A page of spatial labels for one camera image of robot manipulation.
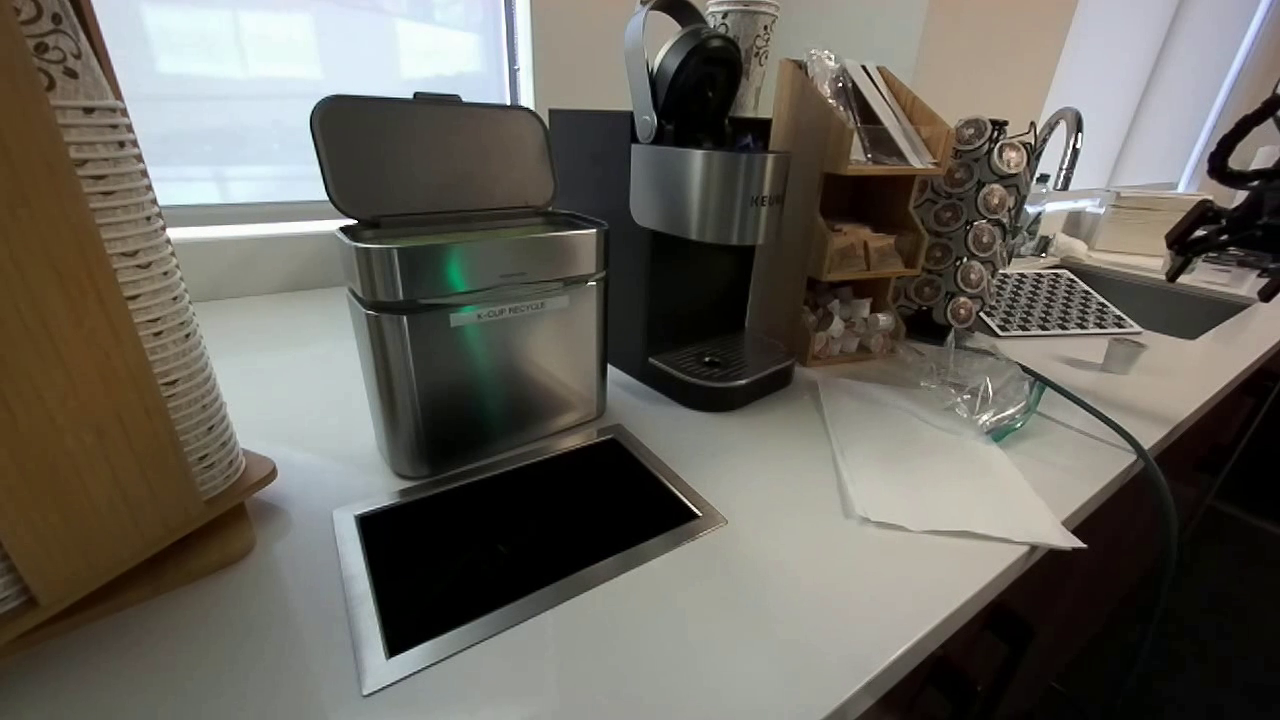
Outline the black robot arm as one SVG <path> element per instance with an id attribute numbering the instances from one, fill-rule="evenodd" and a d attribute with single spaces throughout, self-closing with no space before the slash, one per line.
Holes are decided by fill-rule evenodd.
<path id="1" fill-rule="evenodd" d="M 1280 82 L 1246 109 L 1208 153 L 1208 177 L 1234 191 L 1234 205 L 1196 200 L 1167 230 L 1165 281 L 1176 282 L 1202 257 L 1244 257 L 1258 269 L 1257 299 L 1280 294 L 1280 159 L 1267 169 L 1234 169 L 1234 149 L 1257 128 L 1280 128 Z"/>

